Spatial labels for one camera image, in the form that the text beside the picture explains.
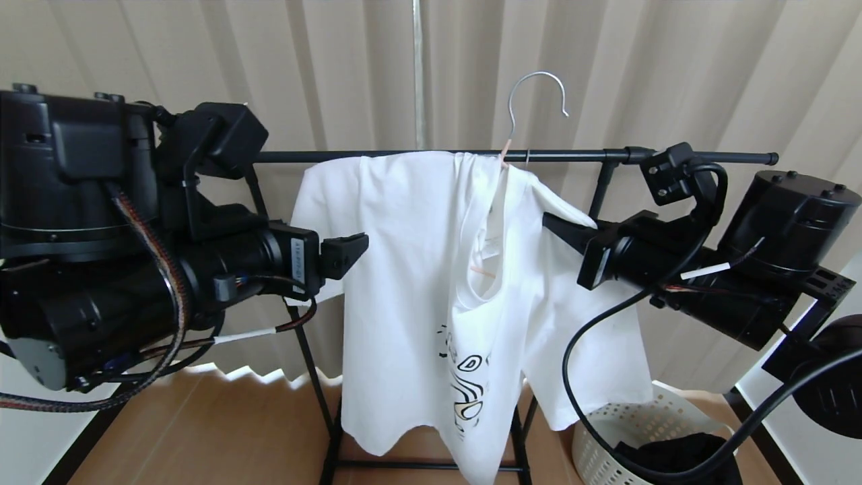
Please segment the curtain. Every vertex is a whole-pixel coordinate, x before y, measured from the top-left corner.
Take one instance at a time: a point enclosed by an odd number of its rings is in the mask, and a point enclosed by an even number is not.
[[[777,169],[862,188],[859,0],[415,3],[416,11],[394,0],[7,0],[0,83],[76,96],[118,92],[172,111],[248,103],[270,131],[270,150],[415,149],[420,140],[427,146],[418,148],[499,149],[510,129],[509,90],[542,69],[563,80],[571,117],[559,114],[553,82],[530,79],[515,96],[512,149],[689,142],[705,151],[775,151]],[[290,218],[303,169],[259,167],[272,216]],[[598,166],[528,169],[589,207]],[[760,169],[728,166],[726,216],[710,244]],[[217,204],[251,207],[240,182],[205,180],[202,189]],[[642,208],[677,217],[691,206],[656,208],[640,171],[621,167],[600,217]],[[860,221],[824,266],[849,261]],[[341,315],[340,302],[328,302],[307,325],[327,375],[340,373]],[[252,299],[228,312],[226,332],[286,318],[278,299]],[[674,387],[723,391],[757,361],[757,352],[683,315],[644,304],[640,318],[653,376]],[[225,371],[304,371],[291,334],[222,347],[212,358]]]

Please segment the black cloth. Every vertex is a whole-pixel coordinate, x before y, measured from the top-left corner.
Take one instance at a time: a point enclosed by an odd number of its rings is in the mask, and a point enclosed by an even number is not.
[[[674,473],[692,469],[705,462],[726,440],[706,433],[696,433],[683,438],[647,443],[633,448],[620,442],[614,450],[640,466],[659,472]],[[656,482],[666,485],[670,482]],[[731,458],[711,475],[702,480],[683,482],[697,485],[742,485],[740,469]]]

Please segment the clothing rack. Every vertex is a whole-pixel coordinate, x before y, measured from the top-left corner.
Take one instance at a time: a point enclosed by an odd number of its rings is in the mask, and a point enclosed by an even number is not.
[[[259,155],[255,163],[320,163],[339,158],[355,157],[355,156],[386,156],[393,154],[405,154],[415,150],[403,151],[321,151],[321,152],[263,152]],[[450,152],[469,152],[480,155],[497,156],[499,151],[489,150],[446,150]],[[596,190],[593,192],[592,202],[588,215],[596,219],[598,213],[602,209],[605,194],[608,191],[610,181],[614,176],[614,171],[620,165],[638,165],[643,160],[649,158],[656,151],[650,148],[643,147],[626,147],[618,149],[602,149],[602,150],[510,150],[505,157],[506,162],[528,162],[528,163],[572,163],[572,162],[598,162],[602,164],[599,171]],[[726,153],[726,152],[696,152],[705,161],[715,163],[748,163],[758,165],[775,165],[778,163],[778,154],[743,154],[743,153]],[[260,191],[257,174],[254,171],[254,165],[250,165],[246,173],[246,183],[252,193],[252,199],[256,211],[263,216],[267,215],[266,204],[264,203],[263,194]],[[295,306],[288,305],[287,311],[291,319],[300,317],[299,310]],[[340,458],[341,439],[344,436],[344,430],[341,428],[341,403],[339,400],[338,410],[333,419],[329,412],[329,406],[326,401],[326,396],[323,394],[323,387],[320,383],[320,378],[317,375],[314,356],[309,347],[309,340],[305,334],[305,330],[300,325],[294,330],[297,334],[299,348],[303,353],[305,366],[309,371],[311,385],[317,396],[317,403],[320,406],[323,420],[329,433],[329,446],[327,448],[326,458],[323,462],[323,470],[321,472],[320,485],[331,485],[335,478],[335,471],[339,467],[343,468],[373,468],[373,469],[458,469],[458,466],[453,462],[448,463],[425,463],[425,462],[409,462],[409,461],[389,461],[389,460],[345,460]],[[524,418],[523,424],[518,413],[517,406],[512,416],[512,424],[509,428],[509,435],[512,438],[512,448],[515,451],[515,464],[502,464],[500,471],[515,472],[518,474],[518,482],[520,485],[532,485],[533,479],[530,476],[530,466],[527,460],[526,441],[530,431],[530,426],[533,424],[536,409],[539,402],[535,396],[530,400],[530,405],[527,410],[527,416]]]

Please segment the shirt sleeve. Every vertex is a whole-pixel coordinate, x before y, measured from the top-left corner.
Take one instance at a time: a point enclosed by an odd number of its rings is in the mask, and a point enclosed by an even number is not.
[[[563,387],[566,345],[584,324],[635,290],[607,281],[589,291],[578,285],[583,257],[549,230],[540,236],[540,295],[525,342],[524,374],[552,430],[565,429],[578,416]],[[634,307],[606,318],[578,341],[568,378],[585,413],[610,402],[641,403],[653,398],[647,356]]]
[[[358,165],[359,158],[348,158],[327,161],[306,170],[290,225],[313,230],[321,242],[359,232],[354,227],[355,208],[359,202]],[[326,280],[315,299],[320,303],[343,293],[344,279]],[[307,301],[286,300],[290,305],[309,305]]]

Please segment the black baseboard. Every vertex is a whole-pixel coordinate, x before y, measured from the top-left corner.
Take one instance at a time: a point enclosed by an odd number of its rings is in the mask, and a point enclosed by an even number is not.
[[[731,389],[729,393],[724,394],[724,399],[727,400],[730,408],[734,410],[740,421],[745,421],[751,415],[751,406],[748,405],[748,402],[742,397],[740,390],[736,387]],[[775,440],[772,439],[772,435],[769,434],[764,426],[758,426],[757,430],[752,434],[752,440],[760,448],[760,452],[763,453],[766,462],[772,467],[772,471],[775,472],[778,481],[782,485],[804,485],[802,479],[796,474],[796,470],[790,466],[787,457],[778,448]]]
[[[120,387],[114,391],[113,395],[124,393],[132,387],[134,387],[134,384],[120,384]],[[96,446],[99,438],[102,437],[111,423],[114,422],[117,415],[120,414],[120,411],[122,411],[124,406],[126,406],[126,403],[122,403],[96,413],[96,416],[93,416],[93,419],[87,427],[85,427],[81,434],[78,435],[78,438],[75,439],[72,446],[66,450],[66,453],[54,466],[51,473],[48,474],[45,481],[42,482],[42,485],[65,485],[68,483],[72,479],[72,476],[75,475],[75,472],[78,471],[78,467],[81,466],[81,463],[83,463],[87,458],[87,455],[90,454],[93,447]]]

